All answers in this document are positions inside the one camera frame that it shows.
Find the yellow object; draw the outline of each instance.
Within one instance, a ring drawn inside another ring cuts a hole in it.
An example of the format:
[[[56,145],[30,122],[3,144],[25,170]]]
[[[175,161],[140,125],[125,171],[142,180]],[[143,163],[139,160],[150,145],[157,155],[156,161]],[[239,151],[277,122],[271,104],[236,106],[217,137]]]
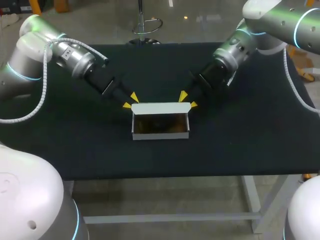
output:
[[[137,95],[135,92],[133,92],[130,96],[133,100],[135,100],[137,103],[139,102],[138,98],[137,98]]]
[[[69,12],[69,0],[54,0],[54,8],[57,13]]]
[[[307,7],[312,7],[312,5],[315,3],[315,0],[307,0],[306,1],[306,6]]]
[[[182,90],[179,97],[179,103],[181,103],[186,97],[188,96],[188,93],[186,91]]]
[[[123,104],[122,107],[123,107],[123,108],[126,108],[126,109],[130,109],[130,108],[131,108],[131,105],[126,102],[125,104]]]
[[[314,76],[312,76],[309,73],[306,73],[305,71],[303,71],[301,68],[295,67],[296,71],[298,72],[298,74],[303,77],[307,82],[312,83],[316,80],[316,78]]]
[[[191,103],[191,108],[194,108],[194,107],[197,107],[198,106],[198,104],[195,102],[195,101],[193,101],[192,103]]]
[[[34,14],[38,14],[38,15],[42,14],[40,6],[39,6],[39,3],[38,3],[38,0],[29,0],[29,3],[30,3],[30,6],[31,6],[31,9],[32,9],[32,12]]]

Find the stool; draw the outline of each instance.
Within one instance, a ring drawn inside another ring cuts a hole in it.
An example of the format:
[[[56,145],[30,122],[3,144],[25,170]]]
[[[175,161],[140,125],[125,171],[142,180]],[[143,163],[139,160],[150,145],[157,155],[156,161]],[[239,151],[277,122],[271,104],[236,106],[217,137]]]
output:
[[[159,18],[154,18],[154,19],[150,19],[150,20],[145,20],[144,19],[144,12],[143,12],[143,0],[138,0],[138,8],[139,8],[139,13],[138,13],[138,24],[137,26],[135,26],[132,29],[132,32],[136,35],[139,36],[139,38],[133,39],[131,41],[129,41],[129,44],[133,44],[133,45],[144,45],[144,44],[160,44],[159,41],[154,40],[154,39],[150,39],[150,38],[145,38],[146,34],[150,34],[153,33],[155,31],[157,31],[159,28],[162,27],[162,25],[164,24],[164,22],[159,19]],[[153,22],[153,21],[157,21],[159,22],[159,26],[151,31],[145,31],[145,23],[148,22]]]

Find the white cable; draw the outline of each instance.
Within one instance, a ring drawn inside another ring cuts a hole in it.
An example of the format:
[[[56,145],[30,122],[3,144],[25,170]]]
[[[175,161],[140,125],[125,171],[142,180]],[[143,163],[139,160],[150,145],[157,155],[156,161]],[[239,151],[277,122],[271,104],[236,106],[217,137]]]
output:
[[[286,50],[286,48],[283,49],[283,63],[284,63],[284,71],[285,71],[286,78],[288,79],[289,84],[290,84],[290,86],[291,86],[291,88],[293,90],[293,93],[296,96],[296,98],[299,100],[299,102],[302,104],[302,106],[304,106],[306,109],[308,109],[311,112],[320,114],[320,110],[318,110],[318,109],[316,109],[314,107],[311,107],[308,104],[306,104],[306,102],[299,95],[299,93],[298,93],[298,91],[297,91],[297,89],[296,89],[296,87],[294,85],[294,82],[292,81],[292,79],[290,77],[290,73],[289,73],[289,70],[288,70],[287,50]]]
[[[35,109],[33,111],[31,111],[29,114],[27,114],[27,115],[25,115],[23,117],[14,118],[14,119],[0,119],[0,124],[15,124],[15,123],[23,122],[25,120],[28,120],[28,119],[32,118],[41,109],[41,107],[43,106],[43,104],[45,102],[46,94],[47,94],[47,79],[48,79],[47,49],[51,44],[60,43],[60,42],[69,42],[69,43],[80,45],[80,46],[88,49],[89,51],[97,54],[100,58],[103,59],[103,61],[108,59],[106,56],[104,56],[103,54],[101,54],[97,50],[93,49],[92,47],[86,45],[83,42],[80,42],[78,40],[72,39],[72,38],[59,38],[59,39],[53,39],[53,40],[47,42],[46,45],[44,46],[44,52],[43,52],[42,94],[41,94],[41,98],[40,98],[40,101],[39,101],[38,105],[35,107]]]

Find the table leg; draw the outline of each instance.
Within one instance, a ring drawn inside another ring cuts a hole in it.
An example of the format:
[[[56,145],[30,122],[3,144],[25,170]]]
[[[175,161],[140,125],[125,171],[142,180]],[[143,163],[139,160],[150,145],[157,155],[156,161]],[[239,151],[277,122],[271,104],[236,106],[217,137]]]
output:
[[[257,213],[261,209],[255,180],[253,176],[241,176],[246,202],[250,212]]]
[[[301,174],[280,175],[266,196],[260,209],[261,218],[252,221],[252,230],[255,234],[266,231],[279,209],[288,202],[297,190]]]

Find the metal stool base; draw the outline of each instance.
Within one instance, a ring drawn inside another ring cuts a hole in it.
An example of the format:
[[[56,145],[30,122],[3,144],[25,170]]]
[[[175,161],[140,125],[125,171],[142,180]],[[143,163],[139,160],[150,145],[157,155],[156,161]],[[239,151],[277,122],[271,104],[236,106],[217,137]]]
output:
[[[130,40],[127,44],[142,46],[142,45],[151,45],[151,44],[161,44],[161,42],[151,38],[145,38],[144,41],[141,41],[140,38],[136,38],[136,39]]]

